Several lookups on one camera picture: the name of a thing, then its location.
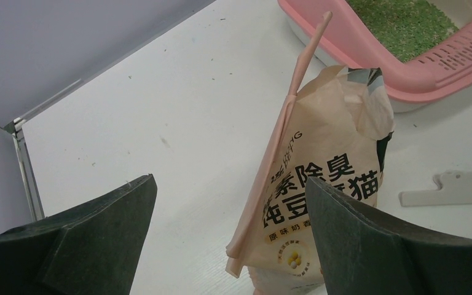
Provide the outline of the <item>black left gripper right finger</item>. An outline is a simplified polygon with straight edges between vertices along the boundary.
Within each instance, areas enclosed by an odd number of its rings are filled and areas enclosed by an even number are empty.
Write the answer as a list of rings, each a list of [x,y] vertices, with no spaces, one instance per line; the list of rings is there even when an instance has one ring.
[[[472,239],[409,223],[314,177],[305,198],[328,294],[472,294]]]

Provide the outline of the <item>beige cat litter bag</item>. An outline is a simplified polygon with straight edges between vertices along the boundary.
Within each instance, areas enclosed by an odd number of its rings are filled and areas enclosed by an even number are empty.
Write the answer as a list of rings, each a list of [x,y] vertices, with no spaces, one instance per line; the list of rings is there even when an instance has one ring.
[[[379,69],[324,68],[304,84],[331,21],[325,12],[293,77],[246,205],[226,248],[226,271],[244,267],[256,294],[306,294],[323,284],[305,201],[310,178],[377,203],[394,112]]]

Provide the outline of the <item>white bag clip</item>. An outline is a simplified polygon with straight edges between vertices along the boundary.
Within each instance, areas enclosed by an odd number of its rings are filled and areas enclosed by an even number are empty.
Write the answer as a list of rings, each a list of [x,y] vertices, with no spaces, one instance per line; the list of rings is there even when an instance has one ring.
[[[399,193],[402,207],[472,205],[472,171],[447,170],[434,175],[435,190]]]

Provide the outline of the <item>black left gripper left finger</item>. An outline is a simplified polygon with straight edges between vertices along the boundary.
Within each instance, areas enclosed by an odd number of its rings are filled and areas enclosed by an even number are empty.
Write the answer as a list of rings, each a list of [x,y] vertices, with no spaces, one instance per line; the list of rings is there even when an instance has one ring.
[[[129,294],[157,184],[143,175],[0,234],[0,294]]]

